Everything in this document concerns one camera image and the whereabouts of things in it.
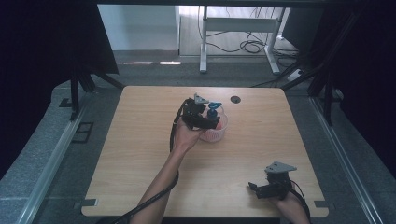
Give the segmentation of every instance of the gray carpet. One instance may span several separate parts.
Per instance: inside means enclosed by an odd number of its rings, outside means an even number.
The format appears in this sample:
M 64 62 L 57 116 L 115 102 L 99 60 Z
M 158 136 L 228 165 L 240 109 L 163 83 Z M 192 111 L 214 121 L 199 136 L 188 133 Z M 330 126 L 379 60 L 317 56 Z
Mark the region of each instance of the gray carpet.
M 0 223 L 15 223 L 70 118 L 70 108 L 59 107 L 69 98 L 68 84 L 52 92 L 52 103 L 20 156 L 0 181 Z
M 166 66 L 156 63 L 152 65 L 120 65 L 119 69 L 119 76 L 111 76 L 125 85 L 250 87 L 274 78 L 269 66 L 265 63 L 209 63 L 208 74 L 205 75 L 199 74 L 198 63 Z M 95 92 L 89 93 L 92 96 L 91 102 L 82 119 L 82 122 L 93 123 L 92 133 L 87 143 L 72 143 L 67 149 L 46 199 L 35 216 L 34 223 L 96 223 L 100 219 L 100 217 L 84 217 L 80 213 L 80 204 L 90 184 L 121 90 L 114 88 L 98 77 L 93 76 L 93 78 L 97 88 Z M 286 82 L 286 80 L 281 80 L 278 86 Z M 330 207 L 330 214 L 327 217 L 314 218 L 313 222 L 369 223 L 350 187 L 344 170 L 340 167 L 327 135 L 323 132 L 313 106 L 309 102 L 305 92 L 308 84 L 309 80 L 287 91 L 286 94 L 326 203 Z M 65 83 L 55 89 L 53 105 L 58 105 L 63 98 L 69 97 L 68 91 L 65 91 L 67 86 L 68 84 Z M 392 223 L 396 219 L 396 215 L 393 213 L 396 210 L 394 203 L 396 182 L 394 178 L 387 173 L 378 157 L 350 125 L 337 103 L 333 104 L 332 109 L 334 129 L 345 145 L 364 185 L 370 191 L 384 223 Z M 64 111 L 65 108 L 51 107 L 49 111 L 59 116 L 55 118 L 46 115 L 43 124 L 53 126 L 57 122 L 63 123 L 68 120 L 67 113 L 66 115 L 58 114 L 57 111 L 61 110 Z M 32 139 L 32 141 L 36 141 L 35 147 L 42 147 L 40 143 L 46 142 L 48 138 L 50 139 L 50 133 L 43 131 L 39 133 L 40 130 L 37 129 L 37 139 Z M 79 140 L 81 136 L 76 134 L 75 139 Z M 46 156 L 48 156 L 48 153 L 42 154 L 42 157 Z M 9 195 L 12 194 L 11 192 L 15 192 L 15 189 L 10 189 Z M 21 201 L 12 201 L 16 204 L 14 206 L 23 206 L 23 202 L 28 195 L 29 193 L 14 193 L 14 197 L 21 196 Z M 12 211 L 9 202 L 0 200 L 2 211 Z M 17 215 L 15 212 L 2 212 L 0 222 L 14 223 L 10 220 L 16 220 L 15 215 Z M 252 221 L 246 219 L 241 223 L 256 223 Z

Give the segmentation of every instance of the floor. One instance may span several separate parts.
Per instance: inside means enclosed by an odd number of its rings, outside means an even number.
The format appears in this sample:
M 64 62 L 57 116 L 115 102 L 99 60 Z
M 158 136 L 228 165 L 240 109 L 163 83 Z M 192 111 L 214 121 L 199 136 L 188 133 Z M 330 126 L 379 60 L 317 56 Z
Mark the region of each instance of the floor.
M 273 7 L 208 7 L 208 18 L 258 18 L 276 19 L 280 15 L 281 8 Z M 282 24 L 279 28 L 281 35 L 283 27 L 289 15 L 289 9 L 285 10 Z M 180 55 L 198 56 L 200 55 L 200 45 L 202 43 L 202 19 L 204 7 L 179 7 L 180 12 Z M 269 43 L 271 34 L 267 33 L 245 33 L 245 32 L 207 32 L 206 42 L 208 55 L 221 56 L 252 56 L 264 55 L 261 50 L 265 43 Z M 295 49 L 286 39 L 278 39 L 275 44 L 278 49 Z
M 115 52 L 120 74 L 110 76 L 125 85 L 275 86 L 274 81 L 262 84 L 276 78 L 265 57 L 240 56 L 209 57 L 208 73 L 203 75 L 199 72 L 199 58 L 192 53 L 180 56 L 177 52 L 121 51 Z M 153 64 L 126 64 L 147 60 Z M 282 62 L 290 65 L 293 60 L 287 58 Z M 180 61 L 182 64 L 162 66 L 158 64 L 161 61 Z M 286 70 L 287 67 L 281 66 L 281 69 Z M 80 121 L 93 125 L 88 141 L 79 143 L 78 140 L 87 136 L 72 132 L 71 143 L 65 146 L 64 155 L 59 158 L 59 168 L 52 166 L 47 169 L 53 151 L 59 148 L 64 132 L 70 125 L 70 107 L 60 106 L 63 99 L 67 101 L 70 98 L 70 86 L 66 82 L 54 89 L 47 114 L 20 157 L 0 182 L 1 223 L 16 223 L 23 217 L 21 211 L 31 212 L 28 219 L 33 223 L 97 223 L 101 220 L 101 217 L 84 217 L 80 213 L 80 207 L 85 203 L 85 193 L 106 140 L 106 132 L 121 90 L 96 76 L 92 78 L 96 85 L 95 91 L 85 93 L 80 90 L 81 104 L 85 105 Z M 287 82 L 287 76 L 283 76 L 277 81 L 277 86 Z M 329 130 L 323 124 L 316 108 L 321 105 L 321 98 L 307 96 L 307 86 L 309 80 L 286 91 L 286 95 L 325 196 L 326 203 L 323 205 L 330 209 L 327 217 L 313 218 L 313 223 L 393 223 L 396 219 L 395 179 L 346 119 L 338 101 L 332 103 L 333 126 Z M 331 132 L 336 133 L 335 139 L 329 135 Z M 345 157 L 340 155 L 334 142 L 341 145 L 347 157 L 346 163 L 352 166 L 352 170 L 343 165 Z M 356 188 L 356 179 L 350 178 L 352 173 L 358 177 L 358 185 L 361 184 L 363 188 Z M 47 187 L 41 188 L 40 181 L 47 181 Z M 35 197 L 32 192 L 42 194 L 42 202 L 39 199 L 32 202 L 31 199 Z M 375 210 L 366 211 L 366 203 L 373 204 Z M 369 212 L 378 212 L 381 220 L 372 221 L 368 218 Z M 178 221 L 167 218 L 164 223 Z M 244 218 L 239 223 L 265 222 Z

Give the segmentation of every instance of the human arm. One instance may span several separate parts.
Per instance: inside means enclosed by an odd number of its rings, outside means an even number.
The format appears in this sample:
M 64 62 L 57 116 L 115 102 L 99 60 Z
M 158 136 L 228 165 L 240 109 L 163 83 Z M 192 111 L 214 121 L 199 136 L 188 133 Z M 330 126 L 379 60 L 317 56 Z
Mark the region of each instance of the human arm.
M 169 154 L 163 168 L 149 185 L 139 204 L 156 195 L 173 182 L 184 156 L 195 145 L 203 132 L 203 130 L 192 131 L 181 119 L 179 120 L 176 127 L 173 150 Z M 170 192 L 134 215 L 130 220 L 130 224 L 161 223 L 169 195 Z

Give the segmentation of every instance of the metal frame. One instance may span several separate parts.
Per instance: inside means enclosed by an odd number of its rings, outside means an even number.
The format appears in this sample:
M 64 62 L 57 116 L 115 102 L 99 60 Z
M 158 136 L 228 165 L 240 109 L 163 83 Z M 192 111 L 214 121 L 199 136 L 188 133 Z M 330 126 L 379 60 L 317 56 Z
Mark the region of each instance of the metal frame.
M 201 44 L 201 60 L 200 72 L 206 73 L 207 64 L 207 47 L 206 32 L 207 31 L 234 31 L 234 32 L 262 32 L 272 33 L 268 46 L 264 47 L 265 54 L 274 75 L 279 75 L 279 67 L 273 55 L 273 48 L 282 23 L 285 8 L 282 7 L 280 15 L 276 19 L 252 19 L 252 18 L 208 18 L 207 6 L 204 8 L 203 26 L 202 26 L 202 44 Z

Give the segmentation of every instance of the hand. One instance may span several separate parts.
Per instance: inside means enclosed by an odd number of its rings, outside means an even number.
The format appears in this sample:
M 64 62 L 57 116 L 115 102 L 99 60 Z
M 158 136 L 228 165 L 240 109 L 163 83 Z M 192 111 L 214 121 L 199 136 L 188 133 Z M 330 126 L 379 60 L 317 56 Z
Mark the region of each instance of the hand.
M 176 133 L 175 133 L 175 143 L 174 151 L 180 152 L 183 155 L 187 153 L 195 143 L 198 141 L 199 136 L 206 132 L 206 130 L 190 130 L 186 123 L 180 119 L 177 122 Z
M 309 224 L 308 217 L 301 205 L 300 200 L 291 192 L 288 192 L 285 199 L 280 201 L 277 197 L 268 199 L 273 203 L 282 215 L 294 224 Z

